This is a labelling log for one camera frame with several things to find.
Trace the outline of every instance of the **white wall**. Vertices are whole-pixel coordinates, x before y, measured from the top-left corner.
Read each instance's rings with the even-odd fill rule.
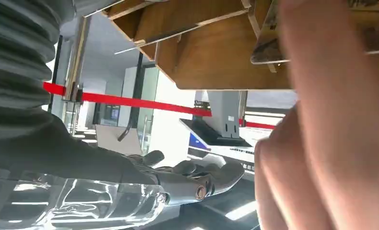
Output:
[[[137,67],[127,68],[125,70],[125,78],[123,80],[122,97],[133,97],[134,84],[136,82]],[[130,106],[120,106],[119,111],[119,127],[127,127],[130,118]]]
[[[155,96],[157,102],[193,107],[194,99],[195,91],[178,89],[174,82],[160,72]],[[154,110],[149,151],[160,150],[165,156],[155,167],[175,166],[186,159],[190,132],[180,123],[180,118],[192,119],[192,115]]]

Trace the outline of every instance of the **metal rod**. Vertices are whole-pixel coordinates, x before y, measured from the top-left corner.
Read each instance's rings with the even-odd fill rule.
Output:
[[[90,24],[91,17],[81,17],[78,19],[76,40],[71,52],[70,67],[68,68],[67,80],[65,81],[65,95],[63,96],[63,100],[76,101]]]
[[[243,120],[243,123],[240,124],[240,127],[246,126],[245,123],[245,113],[246,113],[246,106],[248,102],[248,91],[240,91],[239,92],[239,118]]]
[[[79,117],[79,109],[80,109],[81,105],[79,103],[75,103],[74,104],[74,111],[75,113],[72,114],[73,116],[73,121],[72,121],[72,127],[71,127],[71,135],[75,135],[75,130],[76,130],[76,124],[78,122],[78,117]]]
[[[144,140],[146,138],[146,128],[147,128],[147,115],[144,116],[144,126],[143,126],[143,136],[142,136],[142,151],[144,149]]]

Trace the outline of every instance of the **robotic hand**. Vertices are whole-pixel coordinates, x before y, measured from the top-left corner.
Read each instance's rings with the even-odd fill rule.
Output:
[[[165,206],[202,201],[229,190],[243,175],[240,164],[201,168],[190,161],[175,167],[153,169],[164,156],[160,151],[142,156],[123,156],[101,148],[85,152],[91,160],[78,167],[58,164],[22,154],[11,167],[0,168],[0,229],[122,229],[153,221]],[[120,174],[110,169],[117,161]]]

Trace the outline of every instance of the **ceiling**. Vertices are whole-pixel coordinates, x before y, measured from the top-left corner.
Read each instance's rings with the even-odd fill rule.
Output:
[[[61,35],[65,40],[73,39],[76,25],[77,19],[74,19],[61,27]],[[139,51],[135,49],[118,55],[114,53],[131,47],[134,47],[133,42],[128,41],[106,16],[94,14],[83,59],[81,81],[84,88],[87,85],[99,85],[111,78],[123,78],[126,68],[137,65]]]

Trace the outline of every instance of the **ceiling light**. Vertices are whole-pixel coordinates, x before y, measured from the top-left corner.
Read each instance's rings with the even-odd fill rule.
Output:
[[[195,160],[202,160],[201,157],[197,157],[197,156],[188,155],[188,157]]]
[[[76,134],[76,135],[74,135],[73,137],[75,137],[75,138],[85,138],[85,135],[82,135],[82,134]]]
[[[247,215],[251,212],[254,212],[257,209],[257,206],[258,206],[257,201],[252,201],[248,204],[245,204],[242,207],[239,207],[239,208],[227,213],[225,215],[225,217],[227,217],[231,220],[240,219],[240,218],[244,217],[245,215]]]
[[[48,205],[48,202],[12,202],[12,205]]]
[[[252,112],[252,111],[246,111],[246,115],[261,115],[261,116],[275,116],[275,117],[285,117],[285,114],[275,114],[275,113],[263,113],[263,112]]]
[[[98,142],[97,140],[88,140],[88,139],[83,139],[82,141],[85,143],[97,143]]]

